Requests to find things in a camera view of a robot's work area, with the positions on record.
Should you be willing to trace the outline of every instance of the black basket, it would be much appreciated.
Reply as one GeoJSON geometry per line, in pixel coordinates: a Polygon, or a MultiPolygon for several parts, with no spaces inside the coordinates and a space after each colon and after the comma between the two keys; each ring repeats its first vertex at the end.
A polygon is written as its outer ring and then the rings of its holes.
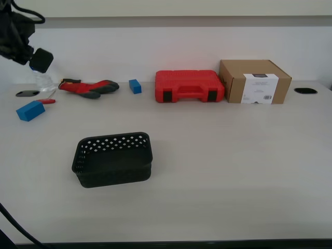
{"type": "Polygon", "coordinates": [[[151,176],[150,138],[144,132],[81,140],[72,166],[85,188],[141,182],[151,176]]]}

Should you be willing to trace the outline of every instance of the red object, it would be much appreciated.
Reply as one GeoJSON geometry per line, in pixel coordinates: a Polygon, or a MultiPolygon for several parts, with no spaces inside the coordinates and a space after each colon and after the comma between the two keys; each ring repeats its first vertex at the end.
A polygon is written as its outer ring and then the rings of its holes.
{"type": "Polygon", "coordinates": [[[225,88],[213,70],[158,71],[156,101],[177,102],[182,98],[198,98],[202,102],[219,102],[225,88]]]}
{"type": "Polygon", "coordinates": [[[52,100],[52,99],[43,99],[43,100],[37,100],[39,102],[42,102],[44,105],[45,104],[53,104],[56,102],[56,100],[52,100]]]}
{"type": "Polygon", "coordinates": [[[82,83],[80,80],[63,79],[59,89],[77,93],[85,98],[97,99],[100,94],[114,92],[119,85],[111,80],[102,80],[94,84],[82,83]]]}

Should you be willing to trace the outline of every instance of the white label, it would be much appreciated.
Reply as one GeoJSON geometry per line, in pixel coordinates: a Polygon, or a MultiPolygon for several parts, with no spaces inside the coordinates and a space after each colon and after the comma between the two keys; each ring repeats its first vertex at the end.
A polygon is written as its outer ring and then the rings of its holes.
{"type": "Polygon", "coordinates": [[[279,78],[275,74],[243,74],[246,77],[241,103],[272,104],[279,78]]]}

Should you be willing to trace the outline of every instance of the black cable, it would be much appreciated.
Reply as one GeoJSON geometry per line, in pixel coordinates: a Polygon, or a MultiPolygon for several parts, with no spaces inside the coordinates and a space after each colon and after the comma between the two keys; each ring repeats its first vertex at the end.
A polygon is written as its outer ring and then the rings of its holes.
{"type": "Polygon", "coordinates": [[[50,247],[42,244],[40,241],[36,240],[32,235],[30,235],[27,231],[17,223],[16,220],[10,215],[10,213],[2,206],[0,203],[0,212],[4,215],[4,217],[17,229],[21,234],[23,234],[27,239],[29,239],[34,244],[38,245],[42,249],[51,249],[50,247]]]}
{"type": "Polygon", "coordinates": [[[23,8],[17,6],[17,4],[14,2],[14,0],[11,0],[11,4],[14,6],[15,9],[17,9],[20,12],[32,14],[32,15],[37,16],[37,17],[40,18],[40,20],[37,20],[37,21],[31,20],[32,23],[35,23],[35,24],[45,23],[45,17],[43,17],[41,14],[39,14],[39,13],[33,11],[33,10],[23,9],[23,8]]]}

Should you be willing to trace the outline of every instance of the red glove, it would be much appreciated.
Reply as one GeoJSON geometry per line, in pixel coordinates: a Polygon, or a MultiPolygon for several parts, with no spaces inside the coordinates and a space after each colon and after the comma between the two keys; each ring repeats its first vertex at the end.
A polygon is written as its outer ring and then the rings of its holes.
{"type": "Polygon", "coordinates": [[[95,84],[81,83],[81,80],[63,79],[59,89],[77,93],[84,98],[97,99],[100,94],[115,92],[119,85],[111,80],[102,80],[95,84]]]}

